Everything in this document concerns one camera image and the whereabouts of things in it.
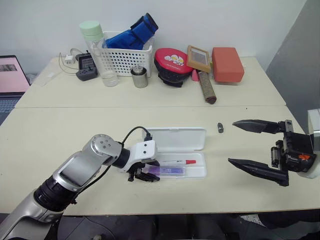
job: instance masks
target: table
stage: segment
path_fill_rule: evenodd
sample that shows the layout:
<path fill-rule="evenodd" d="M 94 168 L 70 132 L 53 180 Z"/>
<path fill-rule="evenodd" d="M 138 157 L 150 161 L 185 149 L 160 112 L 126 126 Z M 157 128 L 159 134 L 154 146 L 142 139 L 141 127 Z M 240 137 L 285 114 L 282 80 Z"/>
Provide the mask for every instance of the table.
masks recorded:
<path fill-rule="evenodd" d="M 242 119 L 293 120 L 286 106 L 53 107 L 14 109 L 0 126 L 0 213 L 10 213 L 72 153 L 95 134 L 121 141 L 137 125 L 204 127 L 207 177 L 128 182 L 115 167 L 80 194 L 66 215 L 229 213 L 320 207 L 320 178 L 290 172 L 290 186 L 253 177 L 228 162 L 250 159 L 270 165 L 270 148 L 282 134 L 257 134 L 232 126 Z M 217 122 L 224 125 L 218 133 Z M 137 131 L 127 140 L 141 140 Z"/>
<path fill-rule="evenodd" d="M 245 71 L 241 82 L 223 84 L 211 80 L 217 96 L 214 105 L 205 102 L 198 82 L 188 79 L 182 88 L 165 85 L 158 78 L 157 69 L 153 66 L 146 88 L 134 87 L 131 77 L 120 77 L 120 82 L 115 87 L 105 87 L 99 77 L 83 82 L 63 72 L 44 86 L 37 85 L 37 81 L 41 81 L 37 79 L 17 103 L 16 108 L 286 105 L 256 58 L 240 59 Z M 58 66 L 58 59 L 54 58 L 50 64 Z"/>

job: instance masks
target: red block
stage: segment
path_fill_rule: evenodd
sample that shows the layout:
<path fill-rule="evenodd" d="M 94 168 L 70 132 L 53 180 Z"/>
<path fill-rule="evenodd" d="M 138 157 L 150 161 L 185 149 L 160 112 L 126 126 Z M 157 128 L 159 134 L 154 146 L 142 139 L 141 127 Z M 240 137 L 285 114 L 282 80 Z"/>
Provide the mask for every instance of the red block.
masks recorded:
<path fill-rule="evenodd" d="M 214 80 L 238 83 L 245 74 L 238 53 L 234 47 L 214 47 L 212 50 Z"/>

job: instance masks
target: blue bag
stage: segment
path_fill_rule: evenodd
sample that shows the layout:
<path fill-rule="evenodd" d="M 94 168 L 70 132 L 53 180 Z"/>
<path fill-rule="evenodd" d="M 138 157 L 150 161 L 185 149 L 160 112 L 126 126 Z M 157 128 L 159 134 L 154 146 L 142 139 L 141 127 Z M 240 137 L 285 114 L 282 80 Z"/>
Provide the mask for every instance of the blue bag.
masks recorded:
<path fill-rule="evenodd" d="M 117 36 L 107 39 L 107 47 L 109 49 L 142 50 L 144 44 L 155 34 L 159 27 L 151 15 L 146 13 L 130 28 Z"/>

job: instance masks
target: plastic basket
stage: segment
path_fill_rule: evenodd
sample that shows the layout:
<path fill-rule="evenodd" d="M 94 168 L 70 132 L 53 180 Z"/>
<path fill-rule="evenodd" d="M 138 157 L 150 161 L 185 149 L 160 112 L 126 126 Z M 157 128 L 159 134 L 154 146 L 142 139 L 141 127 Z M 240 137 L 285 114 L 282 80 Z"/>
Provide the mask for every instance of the plastic basket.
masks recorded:
<path fill-rule="evenodd" d="M 112 38 L 120 31 L 105 31 L 104 34 L 108 38 Z M 130 50 L 130 49 L 118 49 L 118 48 L 106 48 L 101 49 L 101 55 L 98 56 L 98 61 L 101 61 L 106 70 L 110 69 L 112 61 L 115 72 L 118 76 L 130 77 L 130 70 L 135 65 L 140 65 L 146 69 L 147 77 L 151 76 L 152 72 L 152 50 L 155 37 L 151 37 L 147 41 L 143 50 Z"/>

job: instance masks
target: laptop screen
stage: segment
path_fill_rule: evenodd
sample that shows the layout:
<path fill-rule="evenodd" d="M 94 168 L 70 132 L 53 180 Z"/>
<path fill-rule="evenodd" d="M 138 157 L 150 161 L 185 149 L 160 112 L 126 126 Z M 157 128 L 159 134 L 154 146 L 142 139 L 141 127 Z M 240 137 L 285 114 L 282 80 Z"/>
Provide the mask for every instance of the laptop screen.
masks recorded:
<path fill-rule="evenodd" d="M 16 56 L 0 56 L 0 94 L 24 93 L 28 80 Z"/>

